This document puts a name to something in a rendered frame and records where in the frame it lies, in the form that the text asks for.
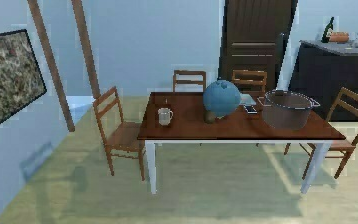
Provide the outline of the framed mottled picture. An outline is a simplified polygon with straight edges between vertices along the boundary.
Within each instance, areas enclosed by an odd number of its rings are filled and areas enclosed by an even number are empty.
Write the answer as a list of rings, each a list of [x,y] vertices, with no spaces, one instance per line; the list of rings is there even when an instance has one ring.
[[[0,124],[46,92],[28,31],[0,33]]]

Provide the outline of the dark cabinet with grey worktop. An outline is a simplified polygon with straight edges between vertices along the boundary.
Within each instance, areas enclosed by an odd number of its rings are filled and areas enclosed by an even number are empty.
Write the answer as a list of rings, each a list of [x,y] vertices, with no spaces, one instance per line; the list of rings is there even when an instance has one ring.
[[[358,48],[301,40],[289,89],[316,100],[314,111],[326,118],[342,87],[358,94]]]

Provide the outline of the brown wooden chair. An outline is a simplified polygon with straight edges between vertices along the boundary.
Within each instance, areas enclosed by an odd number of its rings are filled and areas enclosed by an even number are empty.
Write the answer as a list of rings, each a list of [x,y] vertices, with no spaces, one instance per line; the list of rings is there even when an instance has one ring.
[[[257,70],[233,70],[231,82],[240,92],[265,93],[267,73]]]
[[[334,175],[334,178],[337,179],[344,167],[346,166],[348,160],[353,154],[354,150],[358,144],[358,133],[352,141],[348,141],[347,138],[336,130],[333,126],[329,124],[332,113],[337,106],[345,109],[346,111],[352,113],[358,117],[358,109],[351,104],[343,100],[343,97],[349,97],[354,101],[358,102],[358,94],[342,87],[334,100],[333,104],[330,107],[328,115],[325,119],[322,119],[317,113],[312,113],[312,120],[314,124],[311,126],[311,130],[320,134],[324,130],[328,134],[331,134],[331,139],[328,139],[326,136],[318,139],[305,140],[304,142],[299,142],[299,146],[308,154],[309,160],[306,164],[302,179],[311,176],[314,171],[317,171],[324,159],[328,158],[328,152],[338,152],[340,155],[336,155],[334,159],[340,159],[338,169]]]
[[[174,70],[172,91],[176,92],[178,85],[199,85],[206,90],[206,72],[201,70]]]
[[[106,135],[103,129],[102,117],[114,106],[118,106],[120,124],[110,135]],[[117,88],[113,86],[107,92],[95,99],[93,102],[93,110],[110,174],[112,176],[115,175],[113,167],[114,157],[134,159],[139,163],[141,180],[144,181],[145,142],[137,139],[141,124],[124,120],[123,109]]]

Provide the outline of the brown wooden door frame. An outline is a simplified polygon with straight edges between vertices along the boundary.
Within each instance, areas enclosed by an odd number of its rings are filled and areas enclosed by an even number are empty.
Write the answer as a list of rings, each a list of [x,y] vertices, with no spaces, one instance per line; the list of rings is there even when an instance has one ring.
[[[82,0],[70,0],[73,8],[74,18],[76,21],[80,43],[83,51],[86,70],[89,77],[89,83],[91,87],[92,95],[95,99],[100,97],[100,87],[95,68],[95,62],[93,52],[91,48],[90,37],[88,33],[84,7]],[[46,32],[44,20],[41,14],[41,10],[38,4],[38,0],[27,0],[28,7],[34,21],[34,25],[37,31],[37,35],[40,40],[40,44],[48,65],[52,82],[54,84],[56,94],[59,100],[59,104],[66,121],[66,126],[69,132],[75,131],[75,124],[72,119],[69,104],[64,92],[63,84],[59,75],[59,70],[56,65],[55,57],[50,45],[50,41]]]

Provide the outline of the blue round ball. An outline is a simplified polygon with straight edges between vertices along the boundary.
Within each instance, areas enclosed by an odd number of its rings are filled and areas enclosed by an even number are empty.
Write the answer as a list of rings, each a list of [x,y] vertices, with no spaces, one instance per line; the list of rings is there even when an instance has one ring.
[[[203,93],[203,105],[216,117],[224,117],[233,113],[241,102],[238,88],[226,80],[211,83]]]

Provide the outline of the dark green bottle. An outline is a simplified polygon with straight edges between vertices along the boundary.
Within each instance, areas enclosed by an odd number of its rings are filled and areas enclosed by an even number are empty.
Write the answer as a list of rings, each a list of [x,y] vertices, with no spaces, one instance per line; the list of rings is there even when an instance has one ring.
[[[329,42],[331,33],[333,31],[333,21],[334,21],[334,18],[331,18],[329,23],[326,25],[326,27],[324,29],[324,32],[323,32],[323,35],[322,35],[322,38],[321,38],[322,43],[328,43]]]

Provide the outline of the brown table with white legs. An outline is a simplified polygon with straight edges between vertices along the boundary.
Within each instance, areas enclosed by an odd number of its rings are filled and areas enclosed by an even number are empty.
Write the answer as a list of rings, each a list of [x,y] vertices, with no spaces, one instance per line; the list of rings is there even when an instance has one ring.
[[[160,108],[169,108],[173,111],[173,118],[167,126],[159,124]],[[306,125],[295,131],[272,128],[264,122],[260,113],[249,115],[242,108],[212,124],[207,124],[204,121],[205,109],[203,95],[200,92],[153,92],[150,94],[138,135],[138,138],[145,142],[151,192],[157,192],[155,158],[158,144],[286,144],[323,136],[331,139],[331,134],[326,130],[320,134],[311,130],[314,124],[312,113]],[[303,194],[308,192],[319,169],[302,182]]]

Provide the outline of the dark brown door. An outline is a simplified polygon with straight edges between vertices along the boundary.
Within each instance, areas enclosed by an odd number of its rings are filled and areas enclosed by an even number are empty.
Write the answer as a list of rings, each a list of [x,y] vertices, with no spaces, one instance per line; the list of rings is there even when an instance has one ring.
[[[276,87],[298,0],[224,0],[218,78],[264,71]]]

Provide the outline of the orange bowl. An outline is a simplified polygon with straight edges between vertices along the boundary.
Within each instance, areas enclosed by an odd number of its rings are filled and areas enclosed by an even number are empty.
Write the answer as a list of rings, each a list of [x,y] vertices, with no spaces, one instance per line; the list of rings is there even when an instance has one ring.
[[[347,32],[332,32],[329,38],[330,42],[345,43],[349,40]]]

